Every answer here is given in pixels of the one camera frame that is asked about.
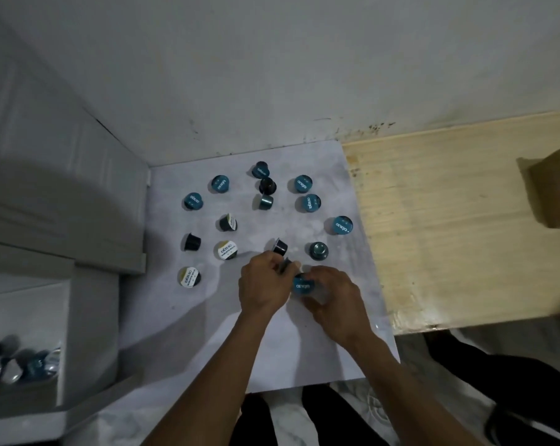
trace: wooden board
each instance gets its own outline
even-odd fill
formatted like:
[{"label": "wooden board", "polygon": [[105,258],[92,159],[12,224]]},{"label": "wooden board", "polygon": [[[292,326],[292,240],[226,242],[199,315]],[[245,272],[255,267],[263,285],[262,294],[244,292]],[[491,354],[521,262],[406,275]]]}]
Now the wooden board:
[{"label": "wooden board", "polygon": [[560,313],[560,230],[523,175],[560,112],[344,144],[396,334]]}]

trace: gray floor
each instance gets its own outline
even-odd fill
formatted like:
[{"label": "gray floor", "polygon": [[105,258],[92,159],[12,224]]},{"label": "gray floor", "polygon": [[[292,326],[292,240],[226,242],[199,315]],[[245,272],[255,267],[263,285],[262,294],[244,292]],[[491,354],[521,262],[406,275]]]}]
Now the gray floor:
[{"label": "gray floor", "polygon": [[[560,370],[560,317],[455,330],[454,335],[487,352],[532,357]],[[482,427],[492,410],[492,401],[435,363],[421,335],[397,337],[396,342],[402,362],[450,412],[486,443]],[[335,382],[332,386],[384,439],[392,445],[398,444],[366,379]],[[300,391],[300,388],[291,388],[265,393],[280,445],[318,444],[315,428],[299,403]],[[166,410],[167,407],[157,407],[125,413],[103,412],[65,443],[68,446],[139,445]]]}]

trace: hand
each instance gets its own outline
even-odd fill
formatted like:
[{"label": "hand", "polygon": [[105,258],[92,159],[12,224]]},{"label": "hand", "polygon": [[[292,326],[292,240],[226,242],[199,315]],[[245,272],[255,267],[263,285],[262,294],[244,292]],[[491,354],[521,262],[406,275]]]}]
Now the hand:
[{"label": "hand", "polygon": [[325,305],[311,297],[302,298],[328,337],[350,352],[357,342],[369,334],[374,336],[360,290],[348,274],[327,266],[314,266],[305,278],[319,282],[329,292]]},{"label": "hand", "polygon": [[283,261],[281,255],[266,251],[251,258],[240,270],[239,300],[245,314],[265,314],[271,318],[286,303],[301,264],[290,263],[280,275],[276,269]]}]

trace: black pants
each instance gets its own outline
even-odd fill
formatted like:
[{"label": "black pants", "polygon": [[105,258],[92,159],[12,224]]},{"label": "black pants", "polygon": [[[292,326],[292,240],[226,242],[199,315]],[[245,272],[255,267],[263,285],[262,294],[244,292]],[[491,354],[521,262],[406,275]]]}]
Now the black pants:
[{"label": "black pants", "polygon": [[[518,414],[560,433],[559,371],[539,360],[486,354],[451,334],[425,338],[435,361],[503,409],[495,420],[500,427],[500,444],[535,444],[537,438],[542,438],[537,442],[541,445],[560,444],[550,435],[504,414],[505,411]],[[522,438],[530,441],[521,442]]]},{"label": "black pants", "polygon": [[[319,446],[336,444],[388,446],[388,443],[327,385],[304,387],[302,406],[305,407],[317,429]],[[263,398],[257,394],[248,394],[240,409],[242,415],[236,422],[230,445],[277,446],[270,409]]]}]

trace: forearm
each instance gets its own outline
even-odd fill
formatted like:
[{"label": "forearm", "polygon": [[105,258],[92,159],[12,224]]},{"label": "forearm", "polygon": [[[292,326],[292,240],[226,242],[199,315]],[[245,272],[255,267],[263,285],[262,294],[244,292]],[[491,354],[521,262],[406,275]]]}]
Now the forearm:
[{"label": "forearm", "polygon": [[225,342],[143,443],[227,445],[270,316],[241,313]]},{"label": "forearm", "polygon": [[369,335],[349,352],[404,445],[481,444],[394,359],[380,338]]}]

